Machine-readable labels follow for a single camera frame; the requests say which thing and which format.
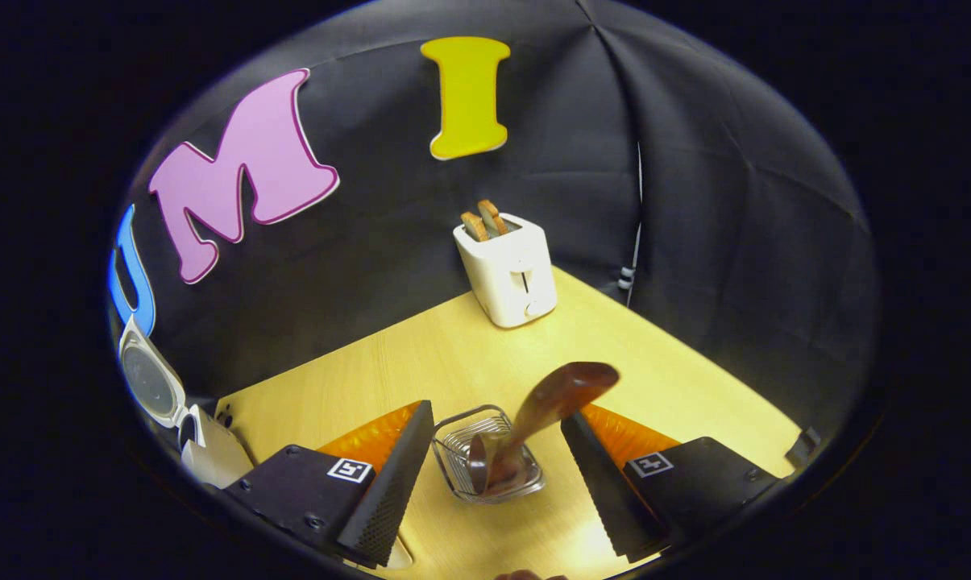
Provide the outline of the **brown wooden spoon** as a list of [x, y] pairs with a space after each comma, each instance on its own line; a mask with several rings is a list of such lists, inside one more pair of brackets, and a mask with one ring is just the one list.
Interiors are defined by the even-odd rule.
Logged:
[[602, 361], [572, 361], [549, 372], [527, 394], [508, 432], [471, 439], [467, 473], [473, 492], [495, 496], [520, 486], [529, 473], [525, 442], [609, 392], [619, 379], [617, 368]]

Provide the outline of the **white toaster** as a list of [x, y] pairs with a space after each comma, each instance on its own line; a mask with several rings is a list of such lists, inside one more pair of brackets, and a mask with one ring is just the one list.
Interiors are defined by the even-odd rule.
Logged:
[[546, 316], [558, 290], [544, 230], [515, 214], [501, 213], [508, 233], [478, 242], [463, 225], [452, 230], [471, 292], [496, 326], [514, 328]]

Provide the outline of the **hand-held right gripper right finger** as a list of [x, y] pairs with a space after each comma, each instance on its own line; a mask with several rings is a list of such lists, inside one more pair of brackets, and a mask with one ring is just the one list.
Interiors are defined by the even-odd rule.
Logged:
[[680, 443], [596, 404], [560, 430], [615, 554], [630, 562], [709, 536], [780, 480], [716, 438]]

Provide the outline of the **black backdrop cloth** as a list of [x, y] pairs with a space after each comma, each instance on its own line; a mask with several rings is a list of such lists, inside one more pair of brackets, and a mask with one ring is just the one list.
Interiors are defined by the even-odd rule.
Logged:
[[849, 425], [879, 289], [849, 177], [761, 78], [612, 0], [375, 0], [243, 64], [129, 188], [112, 333], [135, 314], [219, 399], [466, 293], [480, 198], [799, 429]]

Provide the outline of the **black clamp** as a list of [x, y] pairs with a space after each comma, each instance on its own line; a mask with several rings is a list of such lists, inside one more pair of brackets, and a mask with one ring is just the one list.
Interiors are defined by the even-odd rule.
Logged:
[[823, 438], [814, 426], [807, 427], [797, 436], [795, 443], [787, 449], [784, 458], [795, 470], [802, 469], [810, 462], [813, 454], [823, 444]]

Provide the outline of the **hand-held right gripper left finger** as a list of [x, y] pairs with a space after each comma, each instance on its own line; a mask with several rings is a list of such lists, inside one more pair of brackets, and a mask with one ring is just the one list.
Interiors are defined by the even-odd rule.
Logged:
[[316, 450], [286, 445], [224, 493], [328, 557], [385, 566], [433, 432], [431, 403], [416, 400]]

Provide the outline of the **white rice cooker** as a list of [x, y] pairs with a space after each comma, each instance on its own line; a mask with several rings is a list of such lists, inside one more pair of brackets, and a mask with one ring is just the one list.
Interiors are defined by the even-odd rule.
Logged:
[[191, 476], [224, 489], [253, 469], [241, 441], [199, 404], [187, 403], [179, 375], [134, 315], [119, 341], [119, 366], [135, 402], [158, 425], [178, 430], [176, 451]]

